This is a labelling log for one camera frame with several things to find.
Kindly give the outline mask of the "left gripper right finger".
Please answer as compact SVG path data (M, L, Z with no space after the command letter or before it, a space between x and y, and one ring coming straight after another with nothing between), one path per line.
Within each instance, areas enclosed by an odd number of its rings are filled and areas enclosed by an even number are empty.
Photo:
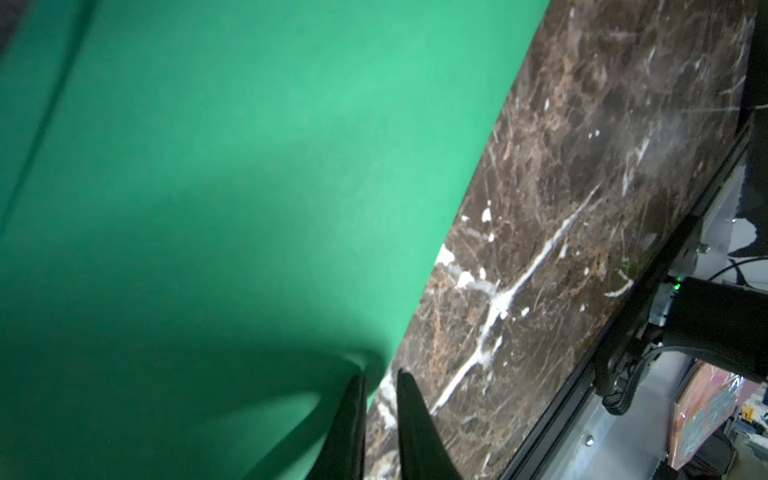
M461 479L412 374L397 372L397 430L403 479Z

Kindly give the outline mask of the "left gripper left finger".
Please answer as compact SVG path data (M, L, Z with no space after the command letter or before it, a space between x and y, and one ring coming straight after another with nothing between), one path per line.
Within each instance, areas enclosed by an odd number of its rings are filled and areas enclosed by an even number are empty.
M349 382L307 480L364 477L366 415L366 377L360 374Z

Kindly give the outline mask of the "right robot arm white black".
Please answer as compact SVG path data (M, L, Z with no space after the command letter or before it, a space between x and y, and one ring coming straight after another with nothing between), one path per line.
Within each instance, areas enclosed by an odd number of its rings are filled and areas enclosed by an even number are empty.
M661 345L758 384L767 380L767 293L687 278L675 291Z

